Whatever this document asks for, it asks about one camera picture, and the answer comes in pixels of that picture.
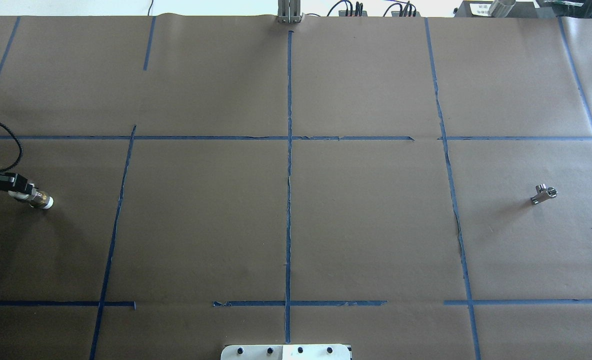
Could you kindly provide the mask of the white pedestal column base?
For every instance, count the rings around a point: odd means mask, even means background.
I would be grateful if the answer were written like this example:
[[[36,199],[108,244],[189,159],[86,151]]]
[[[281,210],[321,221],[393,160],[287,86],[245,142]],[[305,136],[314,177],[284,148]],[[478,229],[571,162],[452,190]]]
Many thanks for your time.
[[[239,344],[227,345],[221,360],[352,360],[351,346],[323,344]]]

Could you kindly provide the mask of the aluminium frame post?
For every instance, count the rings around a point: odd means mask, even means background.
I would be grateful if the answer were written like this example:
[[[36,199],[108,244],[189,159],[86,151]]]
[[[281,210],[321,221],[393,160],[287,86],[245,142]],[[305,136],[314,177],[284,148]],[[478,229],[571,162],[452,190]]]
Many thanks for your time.
[[[302,21],[301,0],[278,0],[277,22],[280,24],[298,24]]]

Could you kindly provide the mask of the black box under weight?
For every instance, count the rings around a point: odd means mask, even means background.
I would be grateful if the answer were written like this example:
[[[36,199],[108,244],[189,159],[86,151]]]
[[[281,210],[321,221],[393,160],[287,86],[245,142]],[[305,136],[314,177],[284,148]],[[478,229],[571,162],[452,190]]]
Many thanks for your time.
[[[463,0],[453,12],[454,18],[537,18],[533,1]]]

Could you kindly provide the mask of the white PPR valve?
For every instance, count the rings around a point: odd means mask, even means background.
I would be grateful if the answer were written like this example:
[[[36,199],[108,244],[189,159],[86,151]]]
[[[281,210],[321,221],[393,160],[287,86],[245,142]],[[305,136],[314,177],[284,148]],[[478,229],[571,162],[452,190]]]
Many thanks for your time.
[[[54,205],[54,199],[46,192],[38,189],[33,183],[28,183],[25,192],[8,191],[11,198],[17,202],[29,204],[32,208],[48,210]]]

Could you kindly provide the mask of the chrome pipe fitting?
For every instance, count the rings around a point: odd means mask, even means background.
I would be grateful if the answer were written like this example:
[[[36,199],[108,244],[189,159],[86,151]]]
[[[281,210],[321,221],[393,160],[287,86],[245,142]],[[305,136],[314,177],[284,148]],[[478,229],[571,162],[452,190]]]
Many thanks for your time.
[[[536,194],[530,198],[532,205],[538,205],[548,199],[554,199],[558,196],[558,189],[553,186],[548,186],[545,183],[540,183],[534,188]]]

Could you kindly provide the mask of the orange black connector block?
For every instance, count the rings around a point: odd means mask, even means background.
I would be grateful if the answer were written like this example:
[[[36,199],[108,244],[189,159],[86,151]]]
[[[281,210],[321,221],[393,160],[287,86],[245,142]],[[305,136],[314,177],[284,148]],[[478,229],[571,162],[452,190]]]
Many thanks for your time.
[[[342,18],[360,18],[367,16],[365,5],[359,0],[337,0],[337,2],[330,7],[325,16],[331,17],[334,14]]]

